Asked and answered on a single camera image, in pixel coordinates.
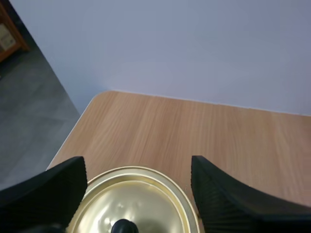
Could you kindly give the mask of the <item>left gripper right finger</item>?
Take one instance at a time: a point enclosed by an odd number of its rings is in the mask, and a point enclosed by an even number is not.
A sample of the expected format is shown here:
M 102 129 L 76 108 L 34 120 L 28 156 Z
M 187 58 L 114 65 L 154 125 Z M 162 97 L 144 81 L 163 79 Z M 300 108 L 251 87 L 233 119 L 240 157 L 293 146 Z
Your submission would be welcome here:
M 309 233 L 311 209 L 249 187 L 203 156 L 191 159 L 191 189 L 207 233 Z

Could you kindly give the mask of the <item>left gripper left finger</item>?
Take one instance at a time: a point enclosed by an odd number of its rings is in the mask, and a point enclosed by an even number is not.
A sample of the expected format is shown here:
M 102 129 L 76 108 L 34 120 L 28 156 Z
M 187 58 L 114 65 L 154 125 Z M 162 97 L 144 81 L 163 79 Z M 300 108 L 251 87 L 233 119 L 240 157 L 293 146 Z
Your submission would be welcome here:
M 0 192 L 2 233 L 64 233 L 87 188 L 82 156 Z

